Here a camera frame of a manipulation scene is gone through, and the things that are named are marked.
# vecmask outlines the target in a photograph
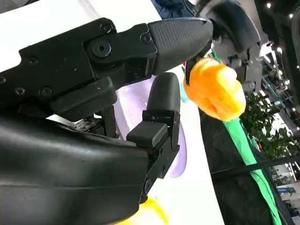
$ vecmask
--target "robotic hand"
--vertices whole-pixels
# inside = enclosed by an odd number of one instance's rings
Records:
[[[0,73],[2,223],[95,225],[136,213],[179,150],[180,89],[165,71],[196,56],[212,30],[182,18],[117,33],[101,18],[20,50],[21,63]],[[111,138],[115,91],[152,74],[142,122],[127,141]],[[52,114],[83,120],[74,129]]]

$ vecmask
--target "yellow object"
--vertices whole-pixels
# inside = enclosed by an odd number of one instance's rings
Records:
[[[151,197],[140,204],[139,210],[127,220],[117,225],[168,225],[168,217],[158,202]]]
[[[239,117],[246,107],[242,85],[236,78],[232,68],[206,58],[195,64],[189,85],[184,81],[184,89],[206,114],[230,121]]]

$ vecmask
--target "white surface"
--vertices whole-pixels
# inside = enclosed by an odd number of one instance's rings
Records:
[[[99,17],[117,31],[159,20],[150,0],[40,0],[0,15],[0,71],[20,62],[18,50]],[[181,68],[173,71],[182,80]],[[168,211],[171,225],[224,224],[212,186],[201,138],[198,109],[182,103],[181,122],[187,143],[187,166],[176,179],[157,180],[151,195]]]

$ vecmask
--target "screw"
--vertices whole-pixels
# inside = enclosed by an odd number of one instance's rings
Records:
[[[151,189],[152,182],[150,179],[147,179],[144,185],[144,192],[147,194]]]
[[[0,84],[3,84],[3,83],[5,83],[6,82],[6,79],[5,79],[5,77],[3,77],[3,76],[0,76]]]
[[[36,57],[31,56],[31,57],[28,58],[28,63],[27,63],[28,66],[34,66],[38,63],[39,62],[38,62],[38,59]]]
[[[50,97],[52,94],[52,89],[50,87],[43,87],[40,91],[39,91],[40,96],[42,97]]]
[[[99,41],[94,44],[92,51],[99,58],[105,58],[111,53],[112,47],[107,41]]]
[[[15,93],[17,95],[24,95],[25,94],[25,89],[24,88],[16,88]]]
[[[145,34],[141,35],[141,41],[142,41],[144,44],[150,43],[151,40],[152,40],[152,38],[151,38],[150,33],[145,33]]]
[[[113,27],[111,24],[105,23],[101,25],[100,29],[104,34],[109,34],[113,30]]]

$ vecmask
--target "orange flower toy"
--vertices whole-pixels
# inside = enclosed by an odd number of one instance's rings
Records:
[[[194,65],[189,84],[184,80],[184,89],[206,114],[230,121],[239,117],[246,107],[242,85],[236,78],[234,69],[206,58]]]

